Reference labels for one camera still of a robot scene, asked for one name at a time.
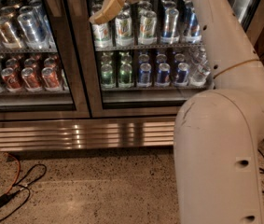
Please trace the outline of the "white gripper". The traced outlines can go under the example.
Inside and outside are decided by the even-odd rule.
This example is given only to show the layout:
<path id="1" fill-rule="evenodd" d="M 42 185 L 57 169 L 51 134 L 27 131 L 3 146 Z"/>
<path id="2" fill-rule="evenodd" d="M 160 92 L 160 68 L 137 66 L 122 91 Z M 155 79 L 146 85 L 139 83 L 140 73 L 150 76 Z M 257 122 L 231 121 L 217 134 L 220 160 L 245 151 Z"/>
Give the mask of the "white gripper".
<path id="1" fill-rule="evenodd" d="M 141 0 L 126 0 L 137 3 Z M 124 7 L 125 0 L 104 0 L 102 8 L 90 16 L 90 23 L 104 24 L 112 21 Z"/>

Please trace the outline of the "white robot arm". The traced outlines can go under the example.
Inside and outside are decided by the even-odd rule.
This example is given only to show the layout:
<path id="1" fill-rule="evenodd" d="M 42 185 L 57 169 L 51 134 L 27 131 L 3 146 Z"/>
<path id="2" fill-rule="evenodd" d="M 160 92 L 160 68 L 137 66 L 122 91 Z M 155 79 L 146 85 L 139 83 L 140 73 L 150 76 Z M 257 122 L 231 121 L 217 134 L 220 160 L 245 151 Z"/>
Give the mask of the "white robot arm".
<path id="1" fill-rule="evenodd" d="M 124 2 L 104 0 L 92 23 Z M 264 66 L 228 0 L 192 0 L 215 86 L 188 99 L 174 125 L 181 224 L 264 224 L 257 149 L 264 139 Z"/>

